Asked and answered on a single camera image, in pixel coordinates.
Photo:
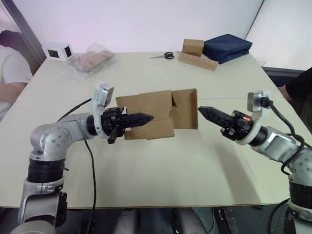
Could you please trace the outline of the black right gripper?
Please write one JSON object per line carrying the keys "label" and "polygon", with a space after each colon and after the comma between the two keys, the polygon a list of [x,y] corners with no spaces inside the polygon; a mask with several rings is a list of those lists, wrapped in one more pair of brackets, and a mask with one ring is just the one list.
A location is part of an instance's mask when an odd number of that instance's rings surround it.
{"label": "black right gripper", "polygon": [[208,121],[224,127],[220,130],[222,135],[232,141],[243,139],[252,128],[252,118],[237,110],[232,116],[210,106],[200,106],[198,110]]}

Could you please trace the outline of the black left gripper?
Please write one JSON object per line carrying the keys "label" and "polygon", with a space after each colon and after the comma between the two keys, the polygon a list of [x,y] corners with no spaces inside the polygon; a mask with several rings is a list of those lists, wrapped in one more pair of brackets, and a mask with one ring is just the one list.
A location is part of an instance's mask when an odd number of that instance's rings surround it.
{"label": "black left gripper", "polygon": [[123,114],[123,110],[123,107],[113,107],[101,115],[102,130],[107,135],[109,144],[114,144],[118,137],[122,137],[126,128],[143,126],[154,119],[143,113]]}

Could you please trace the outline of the bystander bare hand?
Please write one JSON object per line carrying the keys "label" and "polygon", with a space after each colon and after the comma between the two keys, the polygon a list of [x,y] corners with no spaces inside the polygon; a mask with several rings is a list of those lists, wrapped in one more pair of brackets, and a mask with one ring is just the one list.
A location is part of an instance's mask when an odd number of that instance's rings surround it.
{"label": "bystander bare hand", "polygon": [[282,87],[279,87],[278,89],[279,89],[280,93],[282,94],[282,96],[284,97],[285,100],[287,100],[287,101],[292,100],[291,96],[287,92],[286,85],[283,85]]}

